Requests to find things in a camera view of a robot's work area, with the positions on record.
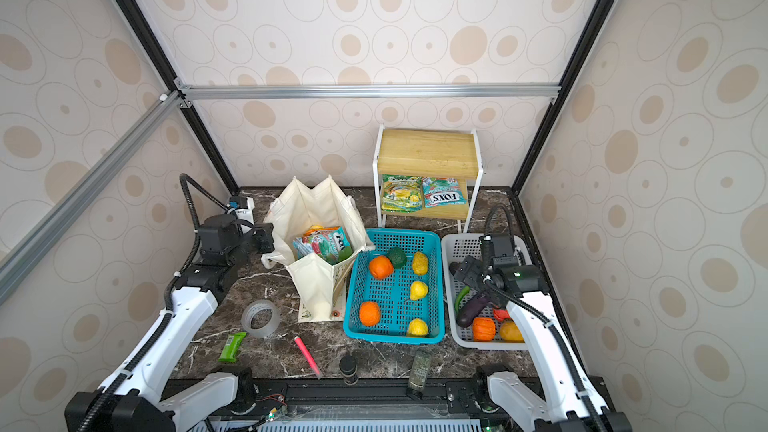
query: tape roll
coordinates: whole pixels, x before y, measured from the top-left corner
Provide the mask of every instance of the tape roll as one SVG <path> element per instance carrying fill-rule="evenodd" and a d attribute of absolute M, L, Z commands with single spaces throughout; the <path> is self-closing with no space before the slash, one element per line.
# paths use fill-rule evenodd
<path fill-rule="evenodd" d="M 250 324 L 256 314 L 266 310 L 272 311 L 272 317 L 266 322 L 266 325 L 259 328 L 251 328 Z M 277 306 L 266 299 L 257 300 L 245 308 L 243 317 L 240 319 L 240 325 L 243 326 L 245 332 L 248 332 L 249 335 L 253 335 L 255 338 L 269 337 L 277 330 L 277 326 L 280 325 L 280 311 L 277 310 Z"/>

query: blue plastic basket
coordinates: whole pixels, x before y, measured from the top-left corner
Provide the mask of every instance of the blue plastic basket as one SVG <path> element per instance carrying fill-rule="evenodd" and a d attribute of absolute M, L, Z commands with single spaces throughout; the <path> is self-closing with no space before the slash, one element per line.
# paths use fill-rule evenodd
<path fill-rule="evenodd" d="M 442 255 L 440 237 L 434 232 L 405 228 L 368 228 L 368 236 L 376 246 L 371 252 L 361 252 L 355 260 L 350 279 L 350 294 L 346 300 L 344 331 L 351 338 L 392 344 L 436 344 L 446 334 L 446 320 L 442 307 Z M 368 264 L 379 255 L 386 255 L 392 247 L 406 251 L 405 267 L 384 280 L 377 280 L 368 272 Z M 413 254 L 423 252 L 429 259 L 429 272 L 419 277 L 413 273 Z M 429 292 L 420 301 L 412 301 L 411 283 L 420 280 Z M 382 312 L 381 321 L 374 327 L 360 323 L 360 304 L 374 301 Z M 426 337 L 406 337 L 408 324 L 415 318 L 427 323 Z"/>

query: pink marker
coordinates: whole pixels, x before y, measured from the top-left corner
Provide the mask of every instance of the pink marker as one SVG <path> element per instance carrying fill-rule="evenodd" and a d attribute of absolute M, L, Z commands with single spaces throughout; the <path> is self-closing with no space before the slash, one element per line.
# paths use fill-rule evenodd
<path fill-rule="evenodd" d="M 301 350 L 301 353 L 304 354 L 304 358 L 310 364 L 310 367 L 312 367 L 312 370 L 315 372 L 317 378 L 322 379 L 322 372 L 320 372 L 320 368 L 317 367 L 315 359 L 312 358 L 310 351 L 306 350 L 306 346 L 304 345 L 304 342 L 301 340 L 301 338 L 297 335 L 293 341 L 296 342 L 296 345 L 299 346 L 299 350 Z"/>

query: marble countertop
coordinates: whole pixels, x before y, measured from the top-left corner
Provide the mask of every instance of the marble countertop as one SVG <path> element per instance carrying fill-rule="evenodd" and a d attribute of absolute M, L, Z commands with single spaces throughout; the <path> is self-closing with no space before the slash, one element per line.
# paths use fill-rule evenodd
<path fill-rule="evenodd" d="M 343 190 L 355 198 L 365 226 L 376 227 L 376 201 L 372 188 Z M 253 197 L 256 210 L 264 214 L 281 191 L 280 188 L 253 188 L 245 189 L 243 195 Z M 504 189 L 480 190 L 470 232 L 482 230 L 488 211 L 497 203 L 509 206 Z M 497 214 L 493 222 L 494 231 L 502 231 L 506 227 L 505 222 L 504 214 Z M 440 236 L 456 233 L 456 221 L 450 220 L 389 216 L 387 226 L 428 230 Z M 512 227 L 520 235 L 518 225 L 515 223 Z M 299 294 L 288 271 L 282 267 L 266 270 L 259 256 L 253 256 L 250 264 L 240 270 L 240 280 L 224 302 L 197 331 L 171 378 L 202 378 L 219 365 L 218 358 L 229 334 L 242 331 L 240 316 L 244 308 L 260 298 L 275 303 L 280 310 L 281 322 L 272 336 L 266 339 L 247 336 L 240 346 L 237 363 L 250 366 L 256 378 L 313 377 L 312 370 L 293 343 L 297 335 L 301 336 L 328 378 L 341 377 L 339 360 L 348 353 L 357 359 L 361 378 L 404 378 L 408 376 L 418 348 L 432 354 L 430 377 L 466 378 L 475 373 L 478 365 L 494 362 L 509 364 L 521 377 L 536 376 L 531 356 L 526 351 L 476 350 L 458 346 L 451 336 L 447 309 L 444 311 L 446 336 L 433 345 L 385 344 L 351 339 L 344 333 L 342 322 L 298 324 Z"/>

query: patterned wallpaper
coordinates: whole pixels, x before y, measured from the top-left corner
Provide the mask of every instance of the patterned wallpaper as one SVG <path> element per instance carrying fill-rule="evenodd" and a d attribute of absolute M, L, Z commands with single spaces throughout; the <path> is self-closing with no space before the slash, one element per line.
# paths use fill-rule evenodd
<path fill-rule="evenodd" d="M 226 189 L 174 112 L 0 307 L 0 430 L 65 430 L 64 406 L 133 350 L 192 246 L 178 183 Z M 192 193 L 201 219 L 218 208 Z"/>
<path fill-rule="evenodd" d="M 164 87 L 110 0 L 0 10 L 2 260 Z"/>
<path fill-rule="evenodd" d="M 547 97 L 363 100 L 202 100 L 197 107 L 241 186 L 372 186 L 379 123 L 477 129 L 482 184 L 509 186 L 549 105 Z"/>
<path fill-rule="evenodd" d="M 141 0 L 197 85 L 557 82 L 595 0 Z"/>
<path fill-rule="evenodd" d="M 619 0 L 524 188 L 636 430 L 768 429 L 768 4 Z"/>

